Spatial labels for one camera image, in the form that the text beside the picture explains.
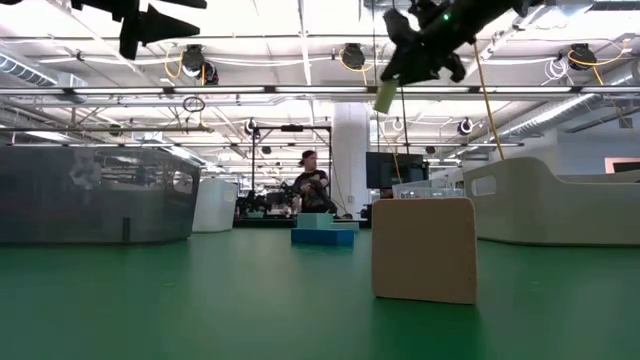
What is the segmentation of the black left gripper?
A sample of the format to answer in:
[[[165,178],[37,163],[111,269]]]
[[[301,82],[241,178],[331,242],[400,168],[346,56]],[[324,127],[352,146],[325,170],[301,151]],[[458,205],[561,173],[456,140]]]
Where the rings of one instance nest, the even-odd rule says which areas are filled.
[[[161,0],[179,6],[196,9],[206,9],[206,0]],[[82,10],[84,6],[90,6],[111,14],[112,20],[121,24],[119,36],[119,53],[128,60],[134,60],[138,48],[138,30],[141,20],[141,43],[146,46],[149,43],[196,36],[200,34],[200,28],[164,15],[153,6],[149,6],[146,12],[140,12],[139,0],[71,0],[71,7]]]

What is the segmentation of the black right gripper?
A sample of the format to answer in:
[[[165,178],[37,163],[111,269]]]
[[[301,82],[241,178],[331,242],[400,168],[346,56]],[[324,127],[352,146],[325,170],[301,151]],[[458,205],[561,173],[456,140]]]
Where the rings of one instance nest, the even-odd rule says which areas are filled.
[[[409,20],[396,8],[387,10],[384,23],[390,40],[396,46],[414,46],[419,42],[426,48],[429,62],[437,73],[441,67],[449,70],[451,80],[461,82],[466,70],[455,50],[464,43],[473,45],[476,34],[505,12],[518,8],[513,0],[411,0],[408,12],[418,19],[418,33]],[[383,82],[396,80],[409,85],[426,80],[424,52],[417,48],[397,47],[382,72]]]

